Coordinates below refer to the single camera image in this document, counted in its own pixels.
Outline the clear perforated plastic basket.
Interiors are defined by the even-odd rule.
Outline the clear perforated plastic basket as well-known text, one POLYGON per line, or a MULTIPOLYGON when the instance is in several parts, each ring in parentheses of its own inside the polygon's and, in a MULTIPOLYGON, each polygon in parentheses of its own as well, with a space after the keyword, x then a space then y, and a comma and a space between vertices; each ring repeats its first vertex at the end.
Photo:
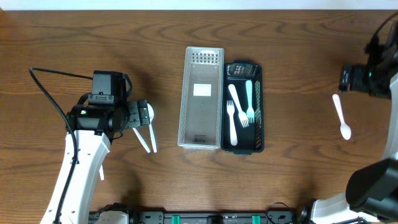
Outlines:
POLYGON ((177 144, 215 150, 221 141, 224 49, 187 47, 177 144))

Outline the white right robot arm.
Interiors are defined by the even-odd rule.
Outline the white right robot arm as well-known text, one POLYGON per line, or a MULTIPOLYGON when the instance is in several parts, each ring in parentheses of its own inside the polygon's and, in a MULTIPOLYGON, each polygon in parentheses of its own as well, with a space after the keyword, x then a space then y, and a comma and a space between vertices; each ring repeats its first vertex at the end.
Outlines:
POLYGON ((367 47, 366 65, 345 65, 339 91, 360 91, 392 101, 387 143, 379 162, 357 170, 346 190, 316 200, 300 223, 391 223, 397 221, 397 47, 367 47))

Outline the dark green plastic basket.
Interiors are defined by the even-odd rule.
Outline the dark green plastic basket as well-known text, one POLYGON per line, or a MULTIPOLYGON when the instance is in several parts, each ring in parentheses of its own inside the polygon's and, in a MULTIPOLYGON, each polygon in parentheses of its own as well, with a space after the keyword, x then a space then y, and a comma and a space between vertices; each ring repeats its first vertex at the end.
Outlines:
POLYGON ((234 154, 251 155, 264 150, 264 110, 262 90, 262 67, 250 60, 235 60, 224 65, 223 71, 223 119, 221 123, 221 148, 234 154), (246 80, 252 81, 252 107, 254 109, 254 123, 243 128, 238 117, 238 109, 228 90, 229 84, 234 84, 238 93, 242 110, 246 113, 248 99, 246 95, 246 80), (226 102, 234 103, 234 123, 238 144, 232 146, 229 136, 229 116, 226 102))

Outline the white plastic fork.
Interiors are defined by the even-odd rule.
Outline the white plastic fork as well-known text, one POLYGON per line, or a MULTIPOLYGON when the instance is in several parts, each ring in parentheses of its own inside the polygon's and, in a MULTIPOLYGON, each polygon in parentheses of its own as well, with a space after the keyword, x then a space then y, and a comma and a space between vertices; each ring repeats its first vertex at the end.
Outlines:
POLYGON ((229 84, 228 85, 228 90, 229 90, 229 92, 231 94, 231 97, 232 97, 232 99, 233 99, 233 101, 234 101, 234 103, 235 103, 235 105, 236 105, 236 107, 238 109, 238 117, 239 117, 239 120, 241 122, 242 127, 243 128, 248 128, 249 127, 248 116, 246 115, 246 113, 241 108, 241 104, 240 104, 240 101, 239 101, 239 97, 238 97, 238 93, 236 91, 235 85, 234 84, 229 84))
POLYGON ((236 127, 234 123, 234 103, 232 100, 228 100, 226 102, 226 110, 229 116, 229 136, 230 143, 232 146, 236 146, 238 144, 238 138, 236 134, 236 127))

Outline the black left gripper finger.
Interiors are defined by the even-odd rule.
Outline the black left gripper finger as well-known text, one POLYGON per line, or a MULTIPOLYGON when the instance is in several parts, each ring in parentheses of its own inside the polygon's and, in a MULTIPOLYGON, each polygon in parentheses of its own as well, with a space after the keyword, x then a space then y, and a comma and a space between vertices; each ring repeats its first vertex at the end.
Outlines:
POLYGON ((126 124, 127 127, 139 127, 141 125, 141 120, 139 116, 139 108, 136 101, 130 101, 128 104, 129 109, 129 119, 126 124))
POLYGON ((148 109, 147 100, 139 100, 137 102, 137 105, 138 105, 138 110, 139 110, 140 124, 141 125, 150 125, 149 109, 148 109))

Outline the pale green plastic fork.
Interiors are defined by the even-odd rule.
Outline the pale green plastic fork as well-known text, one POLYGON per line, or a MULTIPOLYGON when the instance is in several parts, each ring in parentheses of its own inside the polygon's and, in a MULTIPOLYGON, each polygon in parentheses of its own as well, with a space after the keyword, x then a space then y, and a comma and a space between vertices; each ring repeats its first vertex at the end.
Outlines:
POLYGON ((248 99, 248 108, 246 114, 248 116, 249 123, 254 123, 254 109, 252 107, 252 81, 246 80, 245 86, 246 86, 246 95, 248 99))

